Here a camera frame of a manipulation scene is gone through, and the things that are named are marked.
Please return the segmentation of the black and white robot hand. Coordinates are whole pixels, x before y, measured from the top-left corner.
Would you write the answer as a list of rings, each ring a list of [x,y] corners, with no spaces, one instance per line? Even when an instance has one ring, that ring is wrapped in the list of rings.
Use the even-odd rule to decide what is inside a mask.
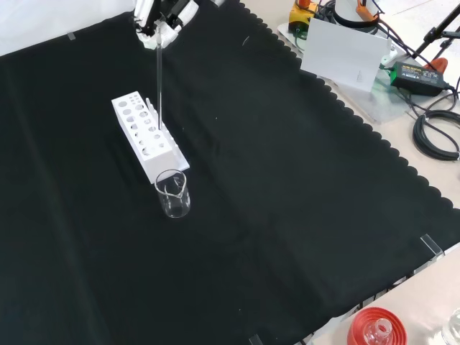
[[[166,48],[197,14],[199,5],[189,0],[136,1],[134,27],[145,48]]]

